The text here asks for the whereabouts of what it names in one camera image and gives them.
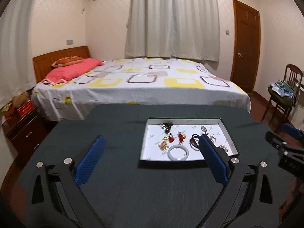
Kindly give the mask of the grey white curtain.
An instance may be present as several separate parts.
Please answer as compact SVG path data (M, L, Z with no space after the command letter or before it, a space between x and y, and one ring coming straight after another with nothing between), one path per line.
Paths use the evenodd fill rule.
M131 0L125 56L219 61L217 0Z

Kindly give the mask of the green white jewelry tray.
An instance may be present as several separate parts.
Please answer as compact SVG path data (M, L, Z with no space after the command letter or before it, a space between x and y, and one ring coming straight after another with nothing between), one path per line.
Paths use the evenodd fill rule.
M175 137L175 140L172 143L162 140L168 134L165 134L160 125L166 122L173 124L170 133ZM207 128L207 133L202 132L201 126ZM189 150L189 157L183 162L170 161L167 156L169 147L179 143L178 131L186 135L182 145ZM208 135L216 147L219 148L221 144L225 145L228 148L226 153L228 156L239 154L230 132L221 118L149 118L145 125L139 163L146 168L156 168L157 166L167 168L169 164L174 163L182 163L183 165L201 163L204 158L200 152L198 141L203 134Z

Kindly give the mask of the pile of clothes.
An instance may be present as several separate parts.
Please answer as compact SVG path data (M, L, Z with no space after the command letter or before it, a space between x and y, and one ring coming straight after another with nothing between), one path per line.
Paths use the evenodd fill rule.
M294 91L285 81L271 82L268 86L268 92L273 101L282 107L294 107L296 105Z

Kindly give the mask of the pink pillow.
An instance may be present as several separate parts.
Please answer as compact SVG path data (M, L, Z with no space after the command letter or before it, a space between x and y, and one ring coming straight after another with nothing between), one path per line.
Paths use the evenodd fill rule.
M104 65L104 63L99 59L82 59L76 64L54 68L44 77L41 82L48 85L56 85L61 83L66 84L72 79L102 65Z

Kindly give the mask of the wooden headboard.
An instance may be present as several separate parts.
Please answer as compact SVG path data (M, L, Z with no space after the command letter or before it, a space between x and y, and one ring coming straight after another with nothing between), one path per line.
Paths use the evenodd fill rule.
M82 58L91 58L88 46L79 46L66 48L59 51L53 51L40 56L33 57L33 69L35 72L36 83L39 83L53 69L52 64L65 57L79 56Z

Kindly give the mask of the red box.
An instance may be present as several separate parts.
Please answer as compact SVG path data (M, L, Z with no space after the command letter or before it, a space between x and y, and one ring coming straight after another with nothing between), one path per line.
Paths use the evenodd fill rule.
M34 109L35 109L35 105L33 104L32 100L28 100L20 108L17 109L17 113L19 117L24 117Z

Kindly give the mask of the red gold tassel charm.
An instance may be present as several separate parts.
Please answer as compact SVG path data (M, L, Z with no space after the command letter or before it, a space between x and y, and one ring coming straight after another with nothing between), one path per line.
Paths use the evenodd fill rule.
M172 143L175 140L175 137L170 133L167 136L165 136L162 140L166 141L166 142L169 142L169 143Z

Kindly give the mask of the white jade bangle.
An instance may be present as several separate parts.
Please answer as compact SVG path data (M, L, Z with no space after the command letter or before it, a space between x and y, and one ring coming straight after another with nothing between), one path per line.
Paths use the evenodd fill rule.
M167 156L170 161L183 162L189 157L189 150L183 145L173 145L169 147Z

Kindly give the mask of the brown teddy bear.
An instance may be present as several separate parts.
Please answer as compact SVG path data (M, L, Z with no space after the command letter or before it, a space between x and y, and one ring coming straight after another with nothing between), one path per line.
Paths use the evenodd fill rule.
M24 105L29 100L29 93L24 92L20 95L16 95L12 97L12 105L15 109L19 109L22 105Z

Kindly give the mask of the brown wooden door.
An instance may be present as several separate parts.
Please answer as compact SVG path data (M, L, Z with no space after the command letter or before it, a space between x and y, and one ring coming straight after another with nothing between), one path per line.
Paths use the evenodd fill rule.
M248 94L256 82L261 44L259 11L240 1L233 1L234 52L230 80Z

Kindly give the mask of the orange brown pillow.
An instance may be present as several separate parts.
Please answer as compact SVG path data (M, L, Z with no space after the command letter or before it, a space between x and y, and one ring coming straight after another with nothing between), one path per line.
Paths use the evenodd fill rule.
M69 65L81 63L82 61L83 61L83 58L81 58L79 56L70 56L70 57L61 58L61 59L55 61L51 66L53 68L66 67Z

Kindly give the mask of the red knot white bead charm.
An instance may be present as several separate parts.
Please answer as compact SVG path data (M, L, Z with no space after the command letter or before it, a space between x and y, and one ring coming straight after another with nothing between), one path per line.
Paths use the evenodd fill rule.
M178 144L182 145L185 139L186 139L186 135L178 131L178 140L179 140Z

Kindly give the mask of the wall socket above headboard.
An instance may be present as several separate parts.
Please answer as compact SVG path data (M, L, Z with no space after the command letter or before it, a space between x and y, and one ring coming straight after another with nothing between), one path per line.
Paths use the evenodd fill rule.
M73 45L73 44L74 44L74 41L73 41L73 40L67 40L67 41L66 41L66 44L67 44L67 45Z

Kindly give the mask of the pearl flower brooch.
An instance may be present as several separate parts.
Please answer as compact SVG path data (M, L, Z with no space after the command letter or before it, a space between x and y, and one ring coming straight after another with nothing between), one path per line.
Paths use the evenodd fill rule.
M207 133L207 128L205 126L200 127L203 133Z

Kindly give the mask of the rose gold pearl brooch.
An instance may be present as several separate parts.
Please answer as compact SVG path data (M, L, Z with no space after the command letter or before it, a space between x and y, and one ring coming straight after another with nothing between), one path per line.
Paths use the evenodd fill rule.
M228 152L228 148L223 144L219 145L219 148L222 148L226 153Z

